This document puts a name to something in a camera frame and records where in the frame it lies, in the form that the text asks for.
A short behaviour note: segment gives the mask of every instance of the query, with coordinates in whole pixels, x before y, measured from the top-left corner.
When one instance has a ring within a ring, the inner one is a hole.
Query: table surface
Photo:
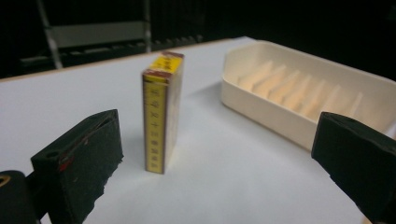
[[[0,170],[89,115],[118,109],[124,158],[85,223],[361,223],[310,153],[224,106],[225,39],[185,54],[177,145],[165,175],[144,169],[141,72],[158,52],[0,81]],[[43,223],[50,223],[48,217]]]

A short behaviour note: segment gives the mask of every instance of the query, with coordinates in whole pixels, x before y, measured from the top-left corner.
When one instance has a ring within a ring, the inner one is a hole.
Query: yellow matchbox
[[[184,55],[164,51],[143,72],[146,170],[164,174],[177,139]]]

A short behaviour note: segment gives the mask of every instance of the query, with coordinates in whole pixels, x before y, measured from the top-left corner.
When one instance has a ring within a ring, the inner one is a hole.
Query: white tray
[[[390,79],[266,41],[225,56],[222,102],[308,150],[321,111],[395,138],[395,98]]]

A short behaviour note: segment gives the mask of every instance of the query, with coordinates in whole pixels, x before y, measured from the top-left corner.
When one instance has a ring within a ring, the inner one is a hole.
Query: tray slot
[[[260,97],[267,98],[269,90],[281,82],[285,78],[285,75],[286,65],[282,64],[271,75],[253,84],[252,92],[260,95]]]
[[[356,119],[381,133],[386,132],[395,120],[395,107],[393,105],[387,105],[388,101],[392,102],[392,99],[368,99],[364,95],[356,111]]]
[[[273,66],[273,61],[268,61],[260,65],[259,68],[255,69],[252,73],[239,77],[237,85],[246,91],[251,91],[254,83],[257,83],[271,74]]]
[[[288,75],[282,82],[274,86],[268,92],[268,99],[275,103],[281,103],[283,97],[292,90],[298,82],[300,71],[294,71]]]
[[[326,80],[322,79],[314,89],[301,101],[299,113],[315,120],[316,113],[319,112],[320,102],[324,102]]]
[[[330,111],[359,120],[357,111],[360,108],[362,93],[350,92],[337,85],[334,89],[336,94],[329,95],[329,101],[323,106],[321,111]]]
[[[306,75],[303,81],[296,83],[296,85],[282,97],[281,104],[288,109],[297,112],[298,103],[304,98],[304,93],[312,81],[311,75]]]
[[[325,103],[323,104],[323,107],[316,113],[315,115],[312,115],[313,120],[319,120],[320,112],[322,111],[329,111],[329,112],[337,112],[340,111],[339,108],[339,98],[340,97],[340,91],[341,91],[341,86],[336,85],[334,88],[332,88],[332,91],[328,95]]]

